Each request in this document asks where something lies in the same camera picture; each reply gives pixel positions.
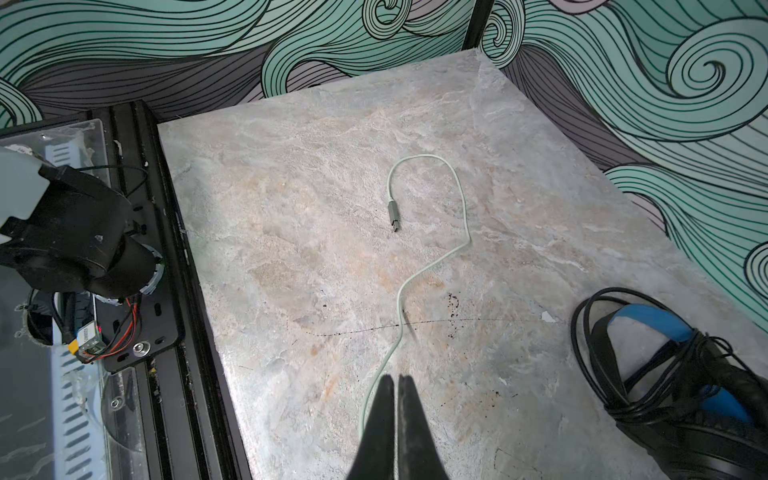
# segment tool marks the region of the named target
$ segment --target wave pattern wall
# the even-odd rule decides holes
[[[9,2],[0,127],[137,98],[167,120],[453,53],[474,2]]]
[[[767,3],[496,0],[482,49],[768,331]]]

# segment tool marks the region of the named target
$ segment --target screw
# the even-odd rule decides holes
[[[149,353],[149,342],[139,342],[136,345],[134,345],[134,355],[135,356],[145,356]]]
[[[113,410],[119,410],[123,406],[123,397],[116,396],[109,402],[109,407]]]

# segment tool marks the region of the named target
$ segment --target headphones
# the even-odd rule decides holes
[[[608,293],[626,293],[650,305]],[[613,303],[619,309],[590,325],[595,302]],[[620,316],[668,338],[625,380],[608,336],[608,327]],[[578,345],[580,318],[591,371]],[[616,426],[645,448],[669,478],[768,479],[768,381],[742,362],[726,340],[702,334],[650,296],[612,287],[576,307],[571,345],[581,372]],[[658,380],[641,398],[630,400],[630,391],[657,369]]]

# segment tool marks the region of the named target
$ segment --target gray marble slab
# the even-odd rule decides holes
[[[160,125],[254,478],[343,478],[357,413],[414,377],[457,478],[660,478],[576,366],[567,319],[649,293],[768,372],[768,339],[482,54],[464,51]],[[624,340],[634,340],[638,336]]]

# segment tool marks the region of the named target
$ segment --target usb connector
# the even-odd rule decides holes
[[[390,200],[387,210],[389,210],[389,224],[392,225],[392,231],[400,230],[400,212],[397,210],[397,203]]]

